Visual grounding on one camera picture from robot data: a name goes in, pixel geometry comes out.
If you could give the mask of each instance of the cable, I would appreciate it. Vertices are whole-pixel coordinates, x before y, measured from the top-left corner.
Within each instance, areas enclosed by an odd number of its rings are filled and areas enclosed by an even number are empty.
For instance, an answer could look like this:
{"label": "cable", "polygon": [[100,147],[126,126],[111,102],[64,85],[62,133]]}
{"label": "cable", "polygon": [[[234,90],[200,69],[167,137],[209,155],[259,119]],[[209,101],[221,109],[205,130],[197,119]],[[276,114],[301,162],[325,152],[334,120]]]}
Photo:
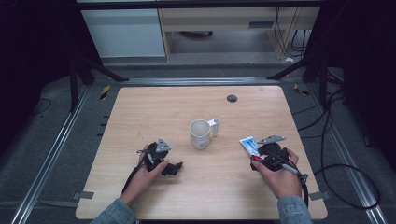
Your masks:
{"label": "cable", "polygon": [[[329,130],[332,128],[332,123],[329,125],[329,128],[326,130],[326,133],[328,133],[329,132]],[[315,136],[307,136],[307,137],[300,137],[301,139],[308,139],[308,138],[317,138],[317,137],[321,137],[322,136],[322,134],[320,134],[320,135],[315,135]]]}
{"label": "cable", "polygon": [[[285,41],[283,40],[283,35],[280,31],[280,26],[279,26],[278,20],[279,20],[279,7],[276,8],[276,22],[275,22],[275,26],[274,26],[274,36],[275,36],[275,40],[276,40],[277,44],[280,46],[280,49],[282,50],[282,53],[285,54],[287,57],[291,57],[291,58],[300,56],[300,55],[290,54],[286,50]],[[282,40],[281,42],[279,41],[279,39],[276,36],[276,27],[277,27],[277,30],[279,31],[279,35]]]}
{"label": "cable", "polygon": [[306,46],[305,46],[306,30],[304,30],[303,43],[302,43],[302,45],[301,45],[300,47],[296,47],[296,46],[293,45],[294,40],[296,39],[297,34],[298,34],[298,30],[294,31],[293,38],[291,39],[291,49],[293,49],[294,51],[297,51],[297,52],[301,52],[300,56],[303,56],[303,55],[304,55],[304,52],[305,52],[305,49],[306,49]]}
{"label": "cable", "polygon": [[[138,150],[137,153],[143,153],[144,151],[145,150]],[[143,161],[145,161],[147,155],[148,155],[147,153],[144,154],[144,156],[142,157],[142,160],[140,160],[140,162],[136,165],[136,167],[132,170],[131,174],[128,176],[128,179],[126,180],[125,185],[122,188],[122,193],[128,188],[129,183],[131,183],[132,178],[139,171],[140,167],[145,165],[145,164],[143,164]]]}
{"label": "cable", "polygon": [[[341,92],[341,90],[338,90],[333,95],[338,94],[340,92]],[[340,97],[340,98],[337,98],[335,100],[331,99],[328,103],[326,103],[325,108],[323,110],[323,113],[320,115],[319,118],[317,118],[314,122],[304,126],[303,128],[299,128],[297,131],[305,130],[305,129],[310,128],[310,127],[314,126],[315,124],[317,124],[323,118],[323,116],[326,114],[326,112],[328,111],[328,108],[330,108],[329,104],[331,104],[333,101],[336,101],[336,100],[339,100],[339,99],[342,99],[342,98]]]}
{"label": "cable", "polygon": [[[316,172],[314,173],[314,175],[317,175],[317,174],[319,174],[319,173],[322,173],[322,175],[323,175],[323,180],[325,181],[326,186],[329,188],[329,190],[330,190],[338,199],[340,199],[340,200],[343,201],[344,203],[346,203],[346,204],[348,204],[348,205],[350,205],[350,206],[352,206],[352,207],[354,207],[354,208],[364,209],[364,210],[365,210],[365,209],[372,209],[372,208],[375,208],[375,207],[377,207],[377,206],[379,205],[379,203],[380,203],[380,201],[381,201],[381,194],[380,194],[380,191],[379,191],[378,187],[375,185],[375,182],[373,181],[373,179],[370,178],[370,176],[368,176],[368,175],[367,175],[366,173],[364,173],[362,170],[360,170],[360,169],[358,169],[358,168],[356,168],[356,167],[354,167],[354,166],[347,165],[347,164],[338,164],[338,163],[337,163],[337,164],[333,164],[333,165],[324,166],[324,135],[325,135],[327,123],[329,122],[329,119],[330,119],[330,116],[331,116],[331,104],[332,104],[332,98],[334,97],[334,95],[335,95],[335,93],[332,94],[332,96],[330,97],[330,99],[329,99],[329,101],[328,101],[329,103],[327,104],[327,106],[328,106],[327,110],[329,111],[329,113],[328,113],[328,115],[327,115],[325,124],[324,124],[324,126],[323,126],[323,130],[322,130],[321,144],[320,144],[320,167],[321,167],[321,168],[320,168],[318,171],[316,171]],[[372,204],[372,205],[370,205],[370,206],[360,206],[360,205],[356,205],[356,204],[354,204],[354,203],[351,203],[350,201],[346,200],[346,199],[343,198],[341,195],[339,195],[339,194],[330,186],[329,181],[328,181],[328,179],[327,179],[327,177],[326,177],[325,170],[330,169],[330,168],[333,168],[333,167],[340,167],[340,166],[342,166],[342,167],[347,167],[347,168],[350,168],[350,169],[353,169],[353,170],[355,170],[355,171],[360,172],[360,173],[364,176],[364,178],[366,178],[366,179],[371,183],[371,185],[375,188],[375,192],[376,192],[376,196],[377,196],[377,197],[376,197],[376,202],[375,202],[374,204]]]}
{"label": "cable", "polygon": [[319,105],[312,105],[312,106],[308,107],[307,109],[300,110],[300,111],[298,111],[298,112],[293,113],[292,115],[297,115],[297,114],[303,113],[303,112],[305,112],[305,111],[307,111],[307,110],[310,110],[310,109],[312,109],[312,108],[315,108],[315,107],[317,107],[317,106],[319,106]]}
{"label": "cable", "polygon": [[49,104],[47,105],[47,107],[46,107],[45,109],[43,109],[43,110],[41,110],[41,111],[38,111],[38,112],[35,112],[35,113],[32,113],[31,115],[38,115],[38,114],[41,114],[41,113],[43,113],[44,111],[46,111],[46,110],[48,110],[48,109],[50,108],[50,106],[51,106],[51,101],[50,101],[49,99],[41,98],[40,101],[47,101],[47,102],[49,102]]}

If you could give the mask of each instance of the sleeve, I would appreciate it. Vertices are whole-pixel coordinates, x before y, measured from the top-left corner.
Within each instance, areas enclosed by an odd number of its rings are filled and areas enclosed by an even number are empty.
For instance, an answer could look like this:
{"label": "sleeve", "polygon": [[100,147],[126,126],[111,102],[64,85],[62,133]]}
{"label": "sleeve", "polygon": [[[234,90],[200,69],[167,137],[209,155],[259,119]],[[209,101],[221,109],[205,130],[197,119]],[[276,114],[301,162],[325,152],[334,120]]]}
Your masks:
{"label": "sleeve", "polygon": [[134,223],[136,221],[136,215],[134,212],[122,202],[120,199],[116,199],[111,205],[109,205],[105,211],[103,211],[91,224],[125,224]]}
{"label": "sleeve", "polygon": [[285,196],[277,201],[280,223],[312,223],[311,215],[301,197]]}

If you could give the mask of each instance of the wooden table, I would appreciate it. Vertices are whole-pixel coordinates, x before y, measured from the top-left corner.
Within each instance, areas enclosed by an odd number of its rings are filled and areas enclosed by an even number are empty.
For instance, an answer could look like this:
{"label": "wooden table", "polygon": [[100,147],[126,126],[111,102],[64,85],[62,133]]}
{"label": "wooden table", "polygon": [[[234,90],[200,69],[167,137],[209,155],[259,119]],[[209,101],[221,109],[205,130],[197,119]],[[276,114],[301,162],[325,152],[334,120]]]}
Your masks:
{"label": "wooden table", "polygon": [[[227,96],[237,96],[230,103]],[[219,135],[204,150],[192,147],[189,125],[195,119],[220,119]],[[183,161],[172,176],[160,176],[139,199],[139,219],[278,219],[277,199],[239,140],[284,135],[279,142],[299,157],[298,167],[309,175],[310,193],[318,185],[296,130],[289,106],[277,86],[143,87],[120,90],[76,215],[97,217],[120,197],[122,187],[138,163],[137,150],[160,137],[172,149],[171,163]],[[322,200],[311,201],[312,218],[327,210]]]}

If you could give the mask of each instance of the wire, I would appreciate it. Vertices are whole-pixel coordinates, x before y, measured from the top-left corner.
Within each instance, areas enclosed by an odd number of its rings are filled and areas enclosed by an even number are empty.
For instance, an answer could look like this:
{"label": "wire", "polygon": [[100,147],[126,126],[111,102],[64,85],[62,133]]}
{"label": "wire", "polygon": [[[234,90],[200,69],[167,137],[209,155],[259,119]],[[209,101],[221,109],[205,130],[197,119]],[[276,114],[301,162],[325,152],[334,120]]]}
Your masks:
{"label": "wire", "polygon": [[41,114],[41,113],[43,113],[44,111],[46,111],[46,110],[48,110],[48,109],[50,108],[50,106],[51,106],[51,101],[50,101],[49,99],[41,98],[40,101],[47,101],[49,104],[47,105],[47,107],[46,107],[45,109],[43,109],[43,110],[41,110],[41,111],[38,111],[38,112],[35,112],[35,113],[32,113],[31,115],[38,115],[38,114]]}
{"label": "wire", "polygon": [[292,48],[294,51],[305,52],[305,49],[306,49],[306,46],[305,46],[306,30],[304,30],[303,43],[302,43],[302,45],[301,45],[300,47],[296,47],[296,46],[293,45],[294,40],[296,39],[297,33],[298,33],[298,30],[294,31],[294,35],[293,35],[293,38],[292,38],[292,40],[291,40],[291,48]]}
{"label": "wire", "polygon": [[[380,194],[380,191],[379,191],[378,187],[375,185],[375,182],[373,181],[373,179],[370,178],[370,176],[368,176],[368,175],[367,175],[366,173],[364,173],[362,170],[360,170],[360,169],[358,169],[358,168],[356,168],[356,167],[354,167],[354,166],[347,165],[347,164],[338,164],[338,163],[337,163],[337,164],[333,164],[333,165],[324,166],[324,135],[325,135],[325,132],[326,132],[327,123],[329,122],[330,116],[331,116],[332,98],[334,97],[334,95],[335,95],[336,93],[334,93],[334,94],[331,95],[331,97],[330,97],[330,99],[329,99],[329,101],[328,101],[329,103],[327,104],[327,108],[326,108],[326,109],[329,111],[329,113],[328,113],[328,115],[327,115],[325,124],[324,124],[324,126],[323,126],[322,136],[321,136],[321,144],[320,144],[320,167],[321,167],[321,168],[320,168],[318,171],[316,171],[316,172],[314,173],[314,175],[317,175],[317,174],[319,174],[319,173],[322,173],[323,180],[325,181],[326,186],[329,188],[329,190],[330,190],[338,199],[340,199],[340,200],[343,201],[344,203],[346,203],[346,204],[348,204],[348,205],[350,205],[350,206],[352,206],[352,207],[354,207],[354,208],[358,208],[358,209],[372,209],[372,208],[375,208],[375,207],[377,207],[377,206],[379,205],[379,203],[380,203],[380,201],[381,201],[381,194]],[[353,170],[355,170],[355,171],[360,172],[360,173],[364,176],[364,178],[366,178],[366,179],[371,183],[371,185],[375,188],[375,192],[376,192],[376,196],[377,196],[377,197],[376,197],[376,202],[375,202],[374,204],[372,204],[372,205],[370,205],[370,206],[360,206],[360,205],[356,205],[356,204],[354,204],[354,203],[351,203],[350,201],[348,201],[348,200],[346,200],[345,198],[343,198],[340,194],[338,194],[338,193],[330,186],[329,181],[328,181],[328,179],[327,179],[327,177],[326,177],[325,170],[330,169],[330,168],[333,168],[333,167],[340,167],[340,166],[342,166],[342,167],[347,167],[347,168],[350,168],[350,169],[353,169]]]}
{"label": "wire", "polygon": [[[332,128],[332,123],[329,125],[329,128],[326,130],[326,133],[328,133],[329,132],[329,130]],[[307,136],[307,137],[300,137],[301,139],[309,139],[309,138],[318,138],[318,137],[321,137],[322,136],[322,134],[320,134],[320,135],[315,135],[315,136]]]}
{"label": "wire", "polygon": [[[341,90],[336,91],[333,95],[338,94],[338,93],[340,93],[340,92],[341,92]],[[314,122],[312,122],[312,123],[310,123],[310,124],[304,126],[303,128],[299,128],[298,131],[305,130],[305,129],[310,128],[310,127],[314,126],[315,124],[317,124],[317,123],[325,116],[326,112],[328,111],[328,108],[330,107],[329,104],[331,104],[332,102],[334,102],[334,101],[336,101],[336,100],[343,99],[343,98],[344,98],[344,97],[340,97],[340,98],[337,98],[337,99],[335,99],[335,100],[331,99],[331,100],[325,105],[325,108],[324,108],[324,110],[323,110],[323,113],[320,115],[319,118],[317,118]]]}
{"label": "wire", "polygon": [[[287,57],[291,57],[291,58],[301,56],[301,55],[290,54],[286,50],[285,41],[283,39],[282,32],[280,31],[280,26],[279,26],[278,21],[279,21],[279,7],[276,8],[276,22],[275,22],[275,26],[274,26],[274,36],[275,36],[275,40],[276,40],[277,44],[280,46],[280,49],[282,50],[282,53],[285,54]],[[277,30],[279,31],[281,41],[276,36],[276,27],[277,27]]]}
{"label": "wire", "polygon": [[[143,153],[145,152],[145,149],[143,150],[138,150],[137,153]],[[128,179],[125,182],[124,187],[122,188],[122,193],[128,188],[129,184],[131,183],[132,178],[134,178],[134,175],[136,175],[136,173],[139,171],[140,167],[146,165],[143,164],[143,161],[145,161],[146,157],[148,156],[147,153],[145,153],[145,155],[143,155],[142,159],[140,160],[140,162],[136,165],[136,167],[132,170],[131,174],[128,176]]]}
{"label": "wire", "polygon": [[308,107],[307,109],[300,110],[300,111],[298,111],[298,112],[293,113],[292,115],[297,115],[297,114],[303,113],[303,112],[305,112],[305,111],[307,111],[307,110],[310,110],[310,109],[312,109],[312,108],[315,108],[315,107],[317,107],[317,106],[319,106],[319,105],[312,105],[312,106]]}

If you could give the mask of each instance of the hand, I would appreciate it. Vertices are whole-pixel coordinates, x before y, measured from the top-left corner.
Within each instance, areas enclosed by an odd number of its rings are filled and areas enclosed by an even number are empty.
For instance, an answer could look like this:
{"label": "hand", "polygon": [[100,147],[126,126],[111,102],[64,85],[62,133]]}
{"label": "hand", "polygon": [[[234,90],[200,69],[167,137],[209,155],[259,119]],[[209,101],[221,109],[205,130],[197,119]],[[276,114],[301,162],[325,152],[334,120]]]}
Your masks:
{"label": "hand", "polygon": [[[292,152],[290,149],[288,149],[288,153],[290,155],[290,160],[297,165],[298,156],[294,154],[294,152]],[[259,161],[253,161],[252,163],[260,172],[260,174],[262,174],[262,177],[267,180],[272,192],[278,199],[289,195],[301,197],[301,182],[296,174],[286,169],[281,169],[279,171],[273,172],[265,167],[263,164],[261,164]]]}
{"label": "hand", "polygon": [[[142,160],[144,155],[145,153],[142,153],[139,160]],[[143,163],[132,178],[127,189],[120,196],[120,199],[132,208],[137,198],[151,186],[154,179],[165,169],[167,164],[168,161],[163,161],[158,164],[154,170],[149,172],[147,166]]]}

